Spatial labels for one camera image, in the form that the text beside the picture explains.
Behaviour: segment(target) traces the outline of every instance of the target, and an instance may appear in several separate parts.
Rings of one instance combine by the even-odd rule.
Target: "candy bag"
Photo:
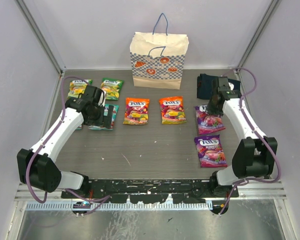
[[[92,84],[91,79],[86,79],[89,84]],[[87,84],[82,80],[73,80],[70,82],[68,98],[75,97],[77,98],[79,94],[83,94],[85,92]]]
[[[220,135],[197,136],[194,143],[202,168],[227,167],[225,153],[220,143]]]
[[[186,123],[182,96],[171,96],[159,100],[162,116],[162,124]]]
[[[108,108],[109,108],[109,104],[106,104],[105,108],[104,108],[104,114],[103,114],[104,116],[108,116]],[[88,128],[90,130],[113,130],[114,126],[115,126],[115,119],[116,119],[118,109],[119,109],[118,105],[113,105],[111,127],[110,128],[106,128],[104,126],[89,126]]]
[[[125,99],[125,114],[123,124],[143,125],[148,123],[149,99],[131,98]]]
[[[198,123],[198,133],[212,134],[226,129],[223,125],[220,115],[209,115],[206,112],[207,104],[195,106],[195,115]]]
[[[106,92],[106,100],[118,100],[119,93],[121,91],[124,81],[112,79],[112,78],[103,78],[101,83],[101,89]]]

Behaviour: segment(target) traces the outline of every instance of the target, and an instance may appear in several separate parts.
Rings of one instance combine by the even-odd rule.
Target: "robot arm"
[[[232,158],[232,165],[227,168],[214,172],[210,178],[211,187],[229,186],[239,179],[247,177],[266,177],[272,174],[275,160],[263,145],[262,141],[255,134],[257,131],[261,137],[270,145],[276,153],[277,141],[274,137],[267,137],[259,129],[251,115],[246,109],[244,100],[242,108],[247,115],[248,120],[254,127],[247,123],[240,108],[241,93],[238,90],[231,90],[227,77],[219,77],[212,82],[213,96],[211,97],[207,111],[210,114],[225,114],[238,136],[240,143]]]
[[[70,97],[66,101],[62,124],[38,152],[31,165],[29,174],[31,186],[48,193],[55,189],[67,188],[85,192],[89,188],[87,176],[75,172],[60,171],[55,162],[59,152],[80,124],[111,127],[113,106],[109,106],[108,114],[104,116],[105,101],[105,93],[91,85],[86,87],[80,98]],[[30,150],[21,149],[17,154],[19,177],[22,183],[26,183],[26,169],[30,158],[54,131],[62,119],[62,115],[61,113],[49,131]]]

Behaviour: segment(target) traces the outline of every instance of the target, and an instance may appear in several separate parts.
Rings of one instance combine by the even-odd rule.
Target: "enclosure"
[[[134,86],[130,43],[135,32],[186,34],[180,89]],[[247,109],[278,143],[281,179],[239,186],[227,196],[176,203],[107,202],[77,216],[79,198],[57,189],[43,204],[20,183],[17,153],[30,149],[62,111],[61,80],[123,80],[112,131],[75,130],[56,166],[97,180],[193,181],[208,184],[222,168],[200,167],[194,106],[200,74],[240,81]],[[63,86],[67,97],[69,84]],[[186,123],[163,125],[159,99],[182,96]],[[146,98],[148,123],[122,124],[126,98]],[[231,166],[240,140],[227,115],[218,132]],[[272,179],[276,177],[275,168]],[[34,189],[40,199],[44,191]],[[0,1],[0,239],[300,239],[300,0],[2,0]]]

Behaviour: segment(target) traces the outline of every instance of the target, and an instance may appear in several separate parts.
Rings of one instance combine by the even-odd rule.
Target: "dark gray table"
[[[75,171],[90,178],[106,179],[206,179],[216,168],[200,168],[194,137],[197,127],[194,106],[207,104],[197,99],[197,76],[200,73],[222,75],[227,70],[185,70],[180,90],[134,87],[131,70],[83,70],[67,71],[65,76],[93,79],[99,87],[102,78],[124,80],[119,101],[107,101],[119,105],[114,130],[89,130],[83,126],[67,141],[57,158],[57,166],[63,171]],[[65,83],[65,93],[69,91]],[[183,96],[187,123],[162,125],[159,99]],[[149,119],[147,125],[123,125],[126,97],[148,98]],[[55,105],[51,124],[61,112],[60,96]],[[220,132],[226,161],[231,164],[239,140],[229,121],[222,118],[226,130]]]

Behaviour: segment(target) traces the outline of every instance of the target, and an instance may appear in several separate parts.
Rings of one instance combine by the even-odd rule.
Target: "blue rope handle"
[[[160,54],[160,56],[163,57],[163,56],[162,56],[162,53],[163,53],[164,50],[166,49],[166,46],[156,46],[156,47],[152,48],[152,49],[149,51],[148,56],[150,56],[150,53],[151,53],[151,51],[152,51],[153,49],[160,49],[160,48],[163,48],[162,51],[161,51],[161,54]]]
[[[152,35],[155,34],[155,29],[156,29],[162,15],[164,16],[164,18],[166,20],[165,34],[168,36],[168,25],[169,25],[169,23],[168,23],[168,19],[167,19],[166,15],[164,13],[161,13],[159,18],[158,18],[158,21],[156,21],[156,24],[154,25],[154,28],[153,28],[153,31],[152,31]]]

